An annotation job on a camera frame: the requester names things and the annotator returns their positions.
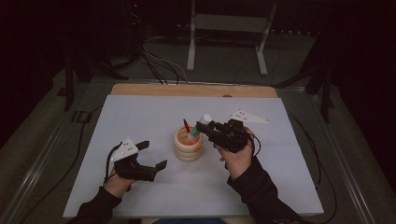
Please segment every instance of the wire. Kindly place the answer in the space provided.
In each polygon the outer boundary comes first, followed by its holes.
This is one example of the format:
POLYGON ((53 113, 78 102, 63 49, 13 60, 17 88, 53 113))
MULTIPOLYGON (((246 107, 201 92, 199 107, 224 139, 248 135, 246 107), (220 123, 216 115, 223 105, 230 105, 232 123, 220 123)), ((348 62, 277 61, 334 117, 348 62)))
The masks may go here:
POLYGON ((110 152, 108 153, 107 160, 106 160, 105 181, 103 182, 103 187, 104 187, 105 184, 107 183, 107 180, 117 173, 117 172, 116 172, 116 173, 114 173, 113 175, 108 176, 108 168, 110 167, 111 155, 113 155, 114 151, 116 151, 116 150, 121 146, 121 144, 122 144, 122 143, 120 143, 119 145, 113 147, 113 148, 110 150, 110 152))
POLYGON ((276 60, 275 66, 274 66, 274 68, 273 68, 273 72, 272 72, 272 75, 271 75, 271 80, 270 80, 270 85, 269 85, 269 86, 272 86, 272 82, 273 82, 274 76, 275 76, 275 70, 276 70, 277 67, 279 66, 280 59, 282 58, 282 57, 281 57, 280 45, 281 45, 281 43, 283 42, 283 36, 284 36, 284 33, 282 33, 282 34, 280 35, 280 38, 279 38, 279 41, 278 41, 278 44, 277 44, 277 48, 278 48, 277 60, 276 60))
POLYGON ((175 68, 174 68, 173 66, 171 66, 169 63, 165 63, 165 64, 167 65, 167 66, 165 66, 165 65, 163 65, 163 64, 160 64, 160 63, 157 63, 157 62, 151 60, 150 58, 147 58, 147 59, 148 59, 149 61, 151 61, 152 63, 156 63, 156 64, 158 64, 159 66, 163 67, 164 69, 169 70, 170 72, 172 72, 173 74, 175 74, 175 75, 177 76, 177 84, 178 84, 180 78, 184 79, 184 77, 181 77, 181 76, 177 73, 177 71, 175 70, 175 68))
POLYGON ((306 138, 308 139, 308 143, 311 146, 314 154, 315 154, 315 158, 317 160, 317 164, 318 164, 318 182, 316 184, 316 189, 318 189, 318 187, 320 187, 320 183, 321 183, 321 169, 320 169, 320 159, 318 156, 318 150, 317 147, 314 143, 314 140, 312 139, 311 135, 308 133, 308 131, 304 128, 303 124, 297 119, 297 117, 292 114, 289 110, 286 110, 288 112, 288 115, 291 119, 293 119, 299 126, 300 128, 303 130, 306 138))
POLYGON ((235 71, 235 78, 233 79, 233 84, 236 85, 236 80, 238 79, 238 75, 239 72, 242 70, 242 68, 244 68, 248 63, 250 63, 254 58, 256 57, 256 55, 253 55, 252 57, 250 57, 246 62, 244 62, 238 69, 236 69, 235 71))
POLYGON ((254 151, 256 150, 256 146, 254 145, 254 140, 253 140, 253 138, 251 137, 251 136, 253 136, 253 134, 251 134, 251 133, 246 133, 247 134, 247 138, 248 138, 248 140, 250 141, 250 143, 251 143, 251 149, 253 149, 253 154, 254 154, 254 151))
POLYGON ((146 60, 146 63, 148 65, 148 68, 151 70, 151 73, 160 81, 161 84, 163 84, 162 78, 164 78, 161 74, 158 73, 157 69, 151 65, 151 63, 149 62, 149 59, 146 57, 146 55, 142 54, 143 59, 146 60))
POLYGON ((253 135, 253 137, 257 140, 257 142, 259 143, 259 150, 257 150, 256 154, 254 154, 254 156, 257 156, 259 154, 259 152, 262 150, 262 143, 260 142, 259 138, 257 138, 255 135, 253 135))
POLYGON ((335 214, 337 212, 338 209, 338 202, 337 202, 337 195, 335 193, 335 188, 334 185, 332 183, 332 181, 330 180, 330 177, 328 175, 328 173, 326 172, 326 169, 324 168, 323 164, 321 163, 319 156, 318 156, 318 150, 315 146, 315 142, 312 139, 311 135, 308 133, 308 131, 303 127, 303 124, 297 119, 297 117, 295 115, 293 115, 289 110, 287 110, 288 115, 300 126, 300 128, 303 130, 306 138, 308 139, 309 145, 311 146, 312 150, 314 151, 315 157, 317 159, 317 163, 318 163, 318 172, 319 172, 319 178, 318 178, 318 183, 317 183, 317 189, 320 186, 320 182, 321 182, 321 170, 323 171, 323 173, 326 175, 326 178, 329 180, 329 184, 330 187, 332 188, 332 195, 334 197, 334 209, 332 211, 332 215, 324 222, 321 222, 320 224, 326 224, 329 223, 334 217, 335 214))
POLYGON ((151 54, 150 52, 147 51, 147 49, 146 49, 146 47, 145 47, 144 45, 143 45, 143 50, 144 50, 150 57, 152 57, 152 58, 154 58, 154 59, 156 59, 156 60, 162 61, 162 62, 164 62, 164 63, 170 63, 170 64, 172 64, 172 65, 178 67, 178 68, 183 72, 183 77, 184 77, 186 83, 189 84, 189 81, 187 80, 187 77, 186 77, 186 72, 184 71, 184 69, 183 69, 180 65, 178 65, 178 64, 176 64, 176 63, 169 62, 169 61, 167 61, 167 60, 164 60, 164 59, 161 59, 161 58, 159 58, 159 57, 154 56, 153 54, 151 54))
MULTIPOLYGON (((90 112, 91 116, 96 110, 100 109, 102 107, 102 105, 96 107, 93 111, 90 112)), ((26 219, 37 209, 37 207, 62 183, 62 181, 64 181, 64 179, 66 178, 66 176, 70 173, 70 171, 73 169, 73 167, 75 166, 79 154, 81 152, 81 145, 82 145, 82 135, 84 133, 84 128, 85 125, 87 124, 87 122, 84 122, 81 126, 81 130, 79 132, 79 139, 78 139, 78 150, 77 150, 77 155, 74 158, 72 164, 70 165, 69 169, 66 171, 66 173, 64 173, 64 175, 58 180, 58 182, 56 182, 56 184, 46 193, 44 194, 43 197, 41 197, 40 200, 38 200, 30 209, 29 211, 26 213, 26 215, 23 216, 23 218, 20 221, 20 224, 22 224, 23 222, 26 221, 26 219)))
POLYGON ((162 38, 167 38, 167 37, 168 36, 166 36, 166 35, 158 35, 158 36, 152 37, 151 39, 145 40, 145 42, 151 42, 151 41, 156 40, 156 39, 162 39, 162 38))

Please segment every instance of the metal stand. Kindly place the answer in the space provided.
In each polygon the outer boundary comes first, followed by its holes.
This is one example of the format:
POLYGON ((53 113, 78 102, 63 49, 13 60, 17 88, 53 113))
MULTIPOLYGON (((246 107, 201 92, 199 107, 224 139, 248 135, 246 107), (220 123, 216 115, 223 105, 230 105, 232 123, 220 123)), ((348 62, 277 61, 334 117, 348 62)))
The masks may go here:
POLYGON ((208 15, 195 12, 195 0, 191 0, 191 36, 189 57, 187 60, 187 70, 194 70, 195 63, 195 29, 225 30, 262 33, 262 41, 256 46, 257 61, 262 76, 268 75, 262 51, 271 30, 272 21, 276 12, 276 5, 272 6, 270 15, 267 18, 258 17, 237 17, 223 15, 208 15))

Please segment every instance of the red pen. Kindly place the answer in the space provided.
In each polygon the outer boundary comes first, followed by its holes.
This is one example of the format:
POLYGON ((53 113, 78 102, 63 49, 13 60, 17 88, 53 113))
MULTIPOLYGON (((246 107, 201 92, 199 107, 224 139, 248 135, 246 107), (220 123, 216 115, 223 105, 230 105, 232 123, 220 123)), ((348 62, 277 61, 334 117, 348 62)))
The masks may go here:
POLYGON ((183 119, 183 121, 184 121, 184 127, 186 127, 186 131, 187 131, 187 133, 189 133, 190 132, 190 126, 189 126, 189 124, 187 123, 187 121, 185 119, 183 119))

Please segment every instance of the dark background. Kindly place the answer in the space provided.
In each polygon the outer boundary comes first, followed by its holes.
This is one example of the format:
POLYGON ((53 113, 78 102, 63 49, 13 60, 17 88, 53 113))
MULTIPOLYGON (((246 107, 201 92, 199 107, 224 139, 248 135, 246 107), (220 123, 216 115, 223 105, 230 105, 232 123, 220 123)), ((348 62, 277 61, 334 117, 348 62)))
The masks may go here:
MULTIPOLYGON (((11 1, 0 3, 1 127, 0 145, 52 88, 51 79, 64 68, 64 49, 72 42, 95 60, 122 54, 126 43, 121 1, 11 1), (95 12, 102 9, 102 15, 95 12), (121 40, 113 43, 110 35, 121 40)), ((136 1, 144 22, 170 36, 189 23, 190 1, 136 1)), ((260 14, 257 6, 231 1, 230 13, 260 14)), ((303 70, 333 64, 337 85, 384 174, 396 189, 394 126, 396 52, 395 2, 282 1, 274 18, 276 34, 292 31, 317 35, 303 70)), ((198 6, 218 10, 203 1, 198 6)))

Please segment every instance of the grey floor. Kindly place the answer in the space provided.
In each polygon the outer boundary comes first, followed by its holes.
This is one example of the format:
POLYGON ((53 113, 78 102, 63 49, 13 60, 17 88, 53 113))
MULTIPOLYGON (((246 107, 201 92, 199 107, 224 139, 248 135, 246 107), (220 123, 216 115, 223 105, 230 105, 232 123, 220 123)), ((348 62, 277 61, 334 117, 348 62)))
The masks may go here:
MULTIPOLYGON (((219 38, 210 42, 198 39, 195 69, 193 72, 184 71, 185 76, 191 84, 270 86, 297 74, 314 41, 314 37, 306 35, 271 33, 264 49, 269 75, 263 77, 255 59, 254 43, 249 39, 225 41, 222 44, 219 38)), ((145 47, 157 57, 186 70, 188 38, 170 40, 151 36, 145 47)), ((175 80, 175 75, 160 66, 158 71, 169 80, 175 80)), ((67 221, 62 218, 64 207, 100 110, 93 113, 90 123, 84 125, 78 156, 78 140, 83 124, 71 122, 73 114, 75 111, 92 111, 102 105, 112 86, 119 82, 98 71, 93 72, 95 76, 91 83, 76 81, 76 100, 69 112, 64 112, 65 99, 56 95, 64 86, 64 71, 58 74, 54 78, 54 88, 0 151, 0 222, 21 223, 26 214, 29 216, 24 223, 67 221), (77 161, 70 174, 44 201, 37 204, 69 169, 75 158, 77 161)), ((158 83, 143 62, 120 73, 130 78, 123 82, 158 83)), ((327 178, 322 172, 318 188, 325 213, 306 219, 322 223, 335 211, 329 223, 395 223, 395 194, 337 88, 332 87, 331 123, 326 124, 318 113, 318 97, 304 93, 306 82, 307 79, 303 79, 277 90, 285 107, 312 136, 321 164, 329 176, 327 178)), ((312 178, 317 182, 318 165, 313 150, 303 129, 295 120, 290 119, 290 122, 312 178)), ((127 223, 127 220, 114 218, 111 223, 127 223)))

